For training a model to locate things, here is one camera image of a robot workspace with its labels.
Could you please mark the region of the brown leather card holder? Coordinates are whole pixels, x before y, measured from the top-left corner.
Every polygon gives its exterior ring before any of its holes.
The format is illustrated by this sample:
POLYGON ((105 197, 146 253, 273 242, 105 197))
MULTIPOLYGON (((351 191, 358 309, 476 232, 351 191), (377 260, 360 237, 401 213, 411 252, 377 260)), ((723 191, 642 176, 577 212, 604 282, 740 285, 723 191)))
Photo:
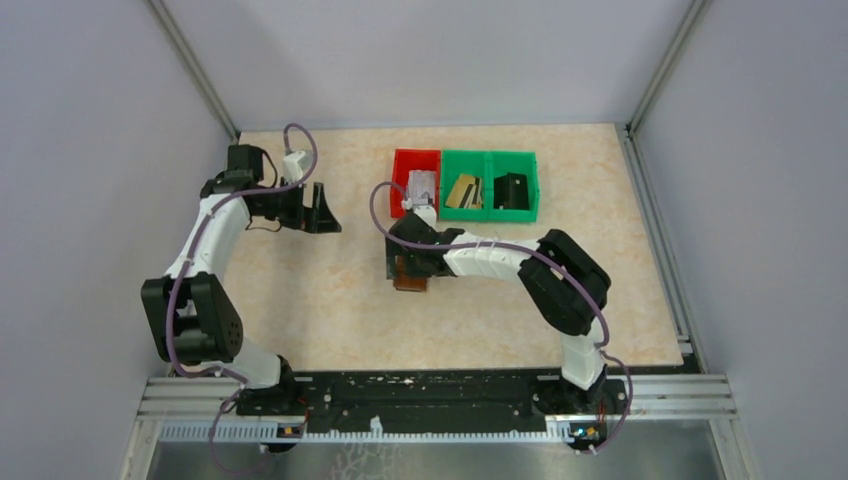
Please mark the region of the brown leather card holder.
POLYGON ((398 274, 392 280, 392 285, 395 290, 401 292, 426 293, 428 291, 428 278, 398 274))

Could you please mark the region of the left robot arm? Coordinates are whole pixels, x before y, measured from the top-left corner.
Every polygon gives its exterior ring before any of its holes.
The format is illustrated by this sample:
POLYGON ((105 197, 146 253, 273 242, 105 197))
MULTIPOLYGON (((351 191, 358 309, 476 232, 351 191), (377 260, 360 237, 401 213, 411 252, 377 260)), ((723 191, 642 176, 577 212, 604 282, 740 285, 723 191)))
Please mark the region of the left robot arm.
POLYGON ((247 339, 242 319, 223 285, 223 276, 243 231, 256 218, 280 229, 309 234, 339 233, 340 223, 317 182, 305 205, 315 151, 288 148, 270 173, 261 147, 233 145, 223 171, 200 192, 198 217, 181 252, 166 272, 146 280, 140 291, 156 350, 185 378, 227 377, 239 382, 240 398, 260 398, 277 414, 300 399, 289 362, 247 339))

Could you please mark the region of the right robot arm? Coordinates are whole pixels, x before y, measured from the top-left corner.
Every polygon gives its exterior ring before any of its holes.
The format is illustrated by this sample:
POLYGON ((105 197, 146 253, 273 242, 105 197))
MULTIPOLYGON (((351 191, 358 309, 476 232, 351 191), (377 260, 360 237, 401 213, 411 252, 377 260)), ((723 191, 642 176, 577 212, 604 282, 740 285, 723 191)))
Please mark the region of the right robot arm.
POLYGON ((603 309, 611 278, 567 233, 549 230, 537 240, 503 240, 461 228, 437 230, 408 212, 384 233, 389 260, 401 260, 412 278, 481 277, 524 288, 541 317, 560 335, 557 397, 576 412, 602 398, 610 341, 603 309))

